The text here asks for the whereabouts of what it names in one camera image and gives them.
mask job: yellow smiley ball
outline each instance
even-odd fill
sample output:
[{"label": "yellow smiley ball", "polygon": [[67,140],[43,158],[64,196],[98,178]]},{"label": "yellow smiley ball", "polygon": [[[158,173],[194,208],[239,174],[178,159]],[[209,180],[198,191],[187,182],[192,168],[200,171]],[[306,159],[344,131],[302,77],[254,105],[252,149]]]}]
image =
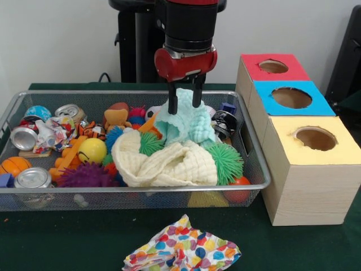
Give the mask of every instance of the yellow smiley ball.
[{"label": "yellow smiley ball", "polygon": [[81,143],[78,156],[82,162],[100,164],[107,155],[107,146],[99,138],[89,138]]}]

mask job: colorful polka dot fabric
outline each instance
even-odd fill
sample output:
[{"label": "colorful polka dot fabric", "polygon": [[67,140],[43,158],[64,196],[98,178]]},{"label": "colorful polka dot fabric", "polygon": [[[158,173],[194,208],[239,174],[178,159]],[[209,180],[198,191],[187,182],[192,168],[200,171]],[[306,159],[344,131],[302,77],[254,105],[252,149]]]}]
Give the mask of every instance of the colorful polka dot fabric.
[{"label": "colorful polka dot fabric", "polygon": [[184,215],[128,255],[123,271],[221,271],[241,256],[238,246],[192,228]]}]

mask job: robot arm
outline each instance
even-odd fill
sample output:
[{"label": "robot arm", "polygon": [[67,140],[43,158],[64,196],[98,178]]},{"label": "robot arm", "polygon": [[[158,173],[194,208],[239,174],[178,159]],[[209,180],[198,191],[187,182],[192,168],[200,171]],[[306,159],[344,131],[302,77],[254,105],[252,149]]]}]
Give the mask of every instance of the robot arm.
[{"label": "robot arm", "polygon": [[165,32],[165,43],[155,53],[155,66],[168,82],[170,114],[177,113],[175,82],[179,80],[192,80],[193,106],[200,105],[205,75],[217,62],[217,51],[212,44],[217,12],[224,10],[226,3],[225,0],[156,0],[157,26]]}]

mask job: green table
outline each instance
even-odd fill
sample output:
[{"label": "green table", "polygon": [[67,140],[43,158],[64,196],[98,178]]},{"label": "green table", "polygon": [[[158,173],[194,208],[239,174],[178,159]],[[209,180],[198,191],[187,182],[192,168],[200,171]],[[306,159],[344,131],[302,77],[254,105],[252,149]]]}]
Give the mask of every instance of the green table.
[{"label": "green table", "polygon": [[[160,89],[131,84],[33,84],[31,89]],[[234,85],[207,85],[234,89]],[[0,271],[120,270],[166,225],[192,226],[239,245],[228,270],[360,270],[361,193],[343,225],[272,227],[261,195],[249,208],[0,213]]]}]

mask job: shape sorter box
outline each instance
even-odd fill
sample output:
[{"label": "shape sorter box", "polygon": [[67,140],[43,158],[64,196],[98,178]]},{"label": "shape sorter box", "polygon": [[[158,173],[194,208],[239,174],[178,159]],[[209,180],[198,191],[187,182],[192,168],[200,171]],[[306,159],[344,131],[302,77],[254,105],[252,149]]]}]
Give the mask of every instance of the shape sorter box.
[{"label": "shape sorter box", "polygon": [[310,81],[296,57],[291,54],[242,54],[236,91],[248,108],[254,81]]},{"label": "shape sorter box", "polygon": [[248,112],[262,144],[269,116],[335,116],[311,81],[254,82]]},{"label": "shape sorter box", "polygon": [[270,117],[262,190],[273,226],[341,224],[361,184],[361,149],[339,117]]}]

